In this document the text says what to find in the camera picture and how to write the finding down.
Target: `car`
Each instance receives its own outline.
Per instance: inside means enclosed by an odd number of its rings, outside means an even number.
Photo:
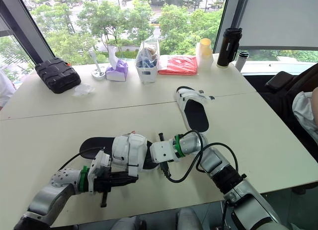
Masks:
[[[153,25],[159,25],[159,18],[154,18],[151,20],[151,24]]]

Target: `tissue box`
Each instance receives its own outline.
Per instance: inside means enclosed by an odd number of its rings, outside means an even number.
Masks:
[[[111,66],[106,69],[106,78],[112,81],[126,81],[128,64],[123,60],[118,60],[116,69]]]

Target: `black chair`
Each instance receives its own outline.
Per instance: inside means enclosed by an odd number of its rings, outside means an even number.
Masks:
[[[318,162],[318,145],[299,124],[292,110],[293,100],[299,92],[311,92],[318,86],[318,64],[315,64],[298,76],[279,72],[265,86],[270,91],[260,93],[260,95]],[[318,182],[295,187],[293,191],[297,194],[304,194],[306,189],[316,186],[318,186]]]

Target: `black bag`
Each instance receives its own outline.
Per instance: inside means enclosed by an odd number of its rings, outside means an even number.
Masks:
[[[37,64],[35,70],[54,93],[62,93],[80,84],[78,73],[60,58],[53,58]]]

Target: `stack of cups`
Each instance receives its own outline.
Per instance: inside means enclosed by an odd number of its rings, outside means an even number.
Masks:
[[[210,69],[213,62],[213,55],[211,49],[211,40],[204,38],[200,41],[199,50],[197,54],[198,68]]]

